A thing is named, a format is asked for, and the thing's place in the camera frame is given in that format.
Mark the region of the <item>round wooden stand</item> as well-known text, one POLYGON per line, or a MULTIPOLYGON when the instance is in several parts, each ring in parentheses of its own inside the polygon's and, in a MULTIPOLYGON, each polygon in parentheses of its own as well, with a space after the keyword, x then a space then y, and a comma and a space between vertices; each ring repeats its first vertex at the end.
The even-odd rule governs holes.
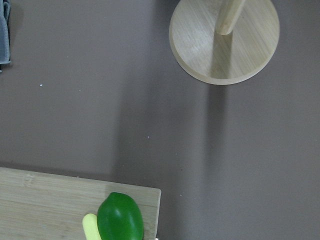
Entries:
POLYGON ((259 73, 279 38, 279 17, 270 0, 181 0, 169 25, 176 61, 213 85, 237 84, 259 73))

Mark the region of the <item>green lime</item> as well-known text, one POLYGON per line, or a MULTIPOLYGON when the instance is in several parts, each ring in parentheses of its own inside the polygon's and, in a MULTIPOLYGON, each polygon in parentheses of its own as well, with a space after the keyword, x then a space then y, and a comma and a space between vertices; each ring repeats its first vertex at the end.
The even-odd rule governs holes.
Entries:
POLYGON ((97 228, 102 240, 141 240, 142 213, 132 197, 112 192, 97 210, 97 228))

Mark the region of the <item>yellow plastic knife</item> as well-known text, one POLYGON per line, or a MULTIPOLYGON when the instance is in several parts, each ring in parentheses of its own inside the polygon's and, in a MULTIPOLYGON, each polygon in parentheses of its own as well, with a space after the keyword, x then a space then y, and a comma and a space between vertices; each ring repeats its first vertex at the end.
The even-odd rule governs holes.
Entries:
POLYGON ((86 214, 82 219, 82 227, 86 240, 101 240, 98 230, 97 216, 95 214, 86 214))

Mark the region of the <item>bamboo cutting board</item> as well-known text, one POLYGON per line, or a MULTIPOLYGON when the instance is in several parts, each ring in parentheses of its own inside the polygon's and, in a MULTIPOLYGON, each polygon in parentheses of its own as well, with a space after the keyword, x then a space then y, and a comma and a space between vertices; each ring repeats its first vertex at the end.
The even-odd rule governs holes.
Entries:
POLYGON ((144 223, 144 239, 157 235, 161 190, 145 186, 0 169, 2 240, 83 240, 82 219, 95 214, 112 192, 132 197, 144 223))

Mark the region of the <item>grey folded cloth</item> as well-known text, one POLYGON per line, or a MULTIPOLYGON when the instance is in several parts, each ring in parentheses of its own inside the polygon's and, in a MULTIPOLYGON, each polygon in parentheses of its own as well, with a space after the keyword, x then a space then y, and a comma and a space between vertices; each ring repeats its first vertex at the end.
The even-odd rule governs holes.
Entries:
POLYGON ((10 61, 10 33, 9 17, 11 2, 9 0, 0 1, 0 65, 9 64, 10 61))

